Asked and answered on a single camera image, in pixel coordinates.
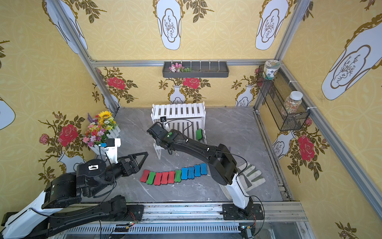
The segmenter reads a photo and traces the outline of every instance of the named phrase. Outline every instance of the jar lid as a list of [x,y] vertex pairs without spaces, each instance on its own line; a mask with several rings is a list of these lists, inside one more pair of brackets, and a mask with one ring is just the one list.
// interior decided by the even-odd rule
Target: jar lid
[[267,60],[264,64],[268,69],[278,69],[281,63],[278,60]]
[[292,91],[289,97],[295,101],[299,101],[303,98],[303,94],[299,91]]

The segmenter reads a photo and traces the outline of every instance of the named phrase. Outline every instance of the yellow wallpaper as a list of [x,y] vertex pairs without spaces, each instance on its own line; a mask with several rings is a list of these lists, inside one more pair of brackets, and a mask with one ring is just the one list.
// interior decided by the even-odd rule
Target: yellow wallpaper
[[[1,1],[0,19],[0,40],[9,41],[0,44],[5,55],[1,55],[0,98],[16,115],[9,124],[12,115],[4,114],[6,108],[0,104],[0,125],[9,124],[0,127],[0,215],[3,215],[18,211],[34,200],[45,188],[46,179],[52,180],[70,165],[68,160],[83,161],[82,154],[85,160],[94,157],[85,147],[83,151],[77,150],[81,144],[78,137],[74,138],[78,132],[73,129],[80,130],[81,126],[84,130],[88,122],[81,122],[81,118],[87,118],[88,112],[95,115],[105,106],[93,101],[93,80],[49,22],[41,0]],[[61,127],[67,131],[62,136],[54,132],[58,126],[48,128],[39,122],[54,125],[57,118],[53,112],[61,120],[66,115]],[[75,121],[73,128],[68,126],[69,121]],[[50,149],[52,143],[62,145],[61,150]],[[56,157],[63,151],[65,155]]]
[[[382,67],[377,68],[382,58],[382,2],[321,0],[314,2],[312,13],[314,18],[301,22],[283,61],[382,190]],[[368,22],[374,22],[371,24],[373,28],[365,31],[366,35],[359,34],[352,39],[353,34],[358,32],[357,29]],[[354,73],[346,71],[345,64],[339,77],[343,81],[349,81],[347,78],[353,77],[353,85],[343,86],[347,89],[344,93],[328,100],[332,95],[337,96],[339,93],[334,90],[341,92],[340,88],[333,90],[329,87],[325,97],[321,87],[345,45],[349,48],[347,53],[352,51],[351,48],[357,50],[362,45],[370,46],[372,50],[368,57],[373,58],[367,58],[365,66],[369,64],[372,67],[375,64],[373,68],[376,69],[366,71],[359,78],[354,73],[360,72],[361,67],[357,63],[363,64],[363,59],[350,65],[350,70]]]
[[[175,0],[154,0],[157,15],[161,9],[171,7],[175,15],[179,11],[179,17],[183,16],[180,27],[174,27],[175,32],[180,29],[179,38],[174,40],[174,44],[178,43],[174,49],[178,49],[169,50],[173,46],[166,48],[162,42],[166,33],[161,37],[152,0],[94,0],[94,5],[85,4],[87,12],[81,9],[82,6],[77,10],[76,4],[81,1],[65,1],[73,3],[88,51],[95,60],[274,58],[291,19],[288,9],[290,13],[294,10],[293,0],[177,0],[183,5],[184,13],[181,13]],[[278,14],[276,11],[271,13],[274,8],[280,9]],[[268,37],[256,40],[260,12],[263,12],[264,22],[267,16],[271,17],[267,24],[264,23],[261,33]],[[270,36],[275,34],[270,47],[260,46],[265,44],[261,41],[270,44],[273,40]]]
[[[272,142],[280,140],[280,134],[276,123],[266,106],[260,108],[260,115],[267,129],[268,135]],[[303,135],[318,139],[320,131],[316,130],[316,125],[310,118],[307,120],[307,133],[300,131],[301,136],[298,137],[298,132],[293,132],[297,142],[291,142],[295,149],[290,147],[289,154],[282,157],[279,162],[284,172],[287,183],[292,191],[295,200],[301,201],[304,211],[308,217],[309,223],[313,229],[316,238],[339,238],[339,234],[344,236],[346,233],[352,233],[352,238],[359,239],[377,239],[382,234],[382,222],[374,212],[373,208],[367,202],[358,186],[350,177],[340,160],[335,155],[334,151],[329,147],[319,150],[319,154],[315,150],[309,149],[309,143],[303,140]],[[325,142],[324,138],[320,137],[321,142]],[[320,164],[319,177],[316,180],[314,171],[309,169],[309,163],[313,162],[313,158],[307,157],[307,152],[311,153],[313,158],[317,155],[316,161]],[[292,163],[292,158],[300,158],[298,176],[292,173],[289,167]],[[344,228],[348,227],[349,223],[356,232],[340,229],[336,223],[343,224]]]
[[259,91],[255,86],[246,85],[254,85],[258,66],[229,66],[229,69],[227,78],[194,79],[195,83],[191,84],[191,79],[187,78],[166,80],[162,76],[162,67],[119,67],[115,70],[113,67],[99,68],[109,91],[122,107],[171,104],[169,94],[174,92],[174,84],[183,86],[180,92],[184,92],[186,103],[204,101],[206,106],[235,106],[236,98],[240,102],[243,98],[240,94],[248,88],[248,100],[241,102],[253,105]]

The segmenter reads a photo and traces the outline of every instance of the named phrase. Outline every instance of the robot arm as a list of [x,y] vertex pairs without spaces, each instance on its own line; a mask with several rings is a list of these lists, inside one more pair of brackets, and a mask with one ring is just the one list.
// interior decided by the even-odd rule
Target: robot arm
[[[47,238],[84,223],[128,217],[126,200],[120,195],[93,208],[57,213],[71,204],[81,202],[81,195],[103,196],[97,196],[97,193],[108,185],[114,187],[118,178],[137,173],[148,156],[147,152],[143,152],[117,158],[120,139],[107,139],[104,146],[111,165],[106,166],[103,160],[92,159],[78,165],[76,172],[58,176],[27,207],[20,212],[4,215],[2,226],[5,228],[0,239]],[[144,157],[137,163],[136,158],[140,155]]]
[[248,213],[249,195],[242,190],[244,187],[238,178],[236,161],[225,145],[206,145],[188,138],[180,131],[171,129],[168,132],[159,123],[153,124],[147,132],[155,139],[157,145],[169,152],[182,151],[208,164],[212,178],[227,188],[233,204],[243,209],[245,215]]

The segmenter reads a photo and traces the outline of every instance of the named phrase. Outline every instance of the glass jar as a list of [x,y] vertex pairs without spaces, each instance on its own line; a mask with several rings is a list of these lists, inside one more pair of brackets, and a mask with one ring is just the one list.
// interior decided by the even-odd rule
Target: glass jar
[[298,107],[302,103],[303,94],[299,91],[292,91],[290,95],[286,98],[284,102],[284,109],[282,114],[286,116],[287,114],[294,114],[297,112]]

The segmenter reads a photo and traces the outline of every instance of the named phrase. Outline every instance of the blue sponge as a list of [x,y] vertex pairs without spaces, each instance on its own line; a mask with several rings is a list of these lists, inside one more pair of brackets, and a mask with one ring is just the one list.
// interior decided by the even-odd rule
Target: blue sponge
[[200,173],[203,175],[206,175],[207,174],[207,164],[202,163],[202,164],[200,164],[200,167],[201,167]]
[[200,177],[200,165],[195,165],[195,177]]
[[194,179],[194,170],[195,168],[194,167],[188,167],[188,178],[189,179]]
[[183,167],[182,168],[182,176],[180,177],[182,180],[186,180],[187,179],[187,172],[188,172],[188,168]]

